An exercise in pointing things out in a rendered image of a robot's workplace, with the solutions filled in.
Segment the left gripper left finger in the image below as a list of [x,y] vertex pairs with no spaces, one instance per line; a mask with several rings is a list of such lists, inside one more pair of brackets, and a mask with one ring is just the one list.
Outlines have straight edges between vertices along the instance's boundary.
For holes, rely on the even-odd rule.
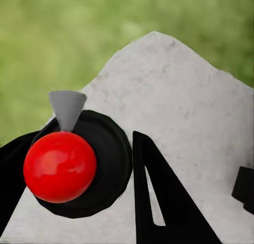
[[27,186],[23,175],[24,160],[39,132],[24,134],[0,148],[0,237]]

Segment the insectifuge atomizer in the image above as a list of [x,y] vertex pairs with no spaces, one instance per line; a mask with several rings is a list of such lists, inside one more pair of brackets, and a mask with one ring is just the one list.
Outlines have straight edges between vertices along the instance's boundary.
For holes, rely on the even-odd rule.
[[109,116],[83,110],[87,95],[49,94],[56,117],[34,138],[24,160],[27,187],[54,215],[90,217],[125,192],[133,171],[133,149]]

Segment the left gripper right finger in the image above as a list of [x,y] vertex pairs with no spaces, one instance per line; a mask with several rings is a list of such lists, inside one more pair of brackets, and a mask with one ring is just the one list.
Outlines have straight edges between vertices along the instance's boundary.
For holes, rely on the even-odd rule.
[[[135,130],[132,149],[137,244],[222,244],[153,140]],[[153,222],[145,166],[166,225]]]

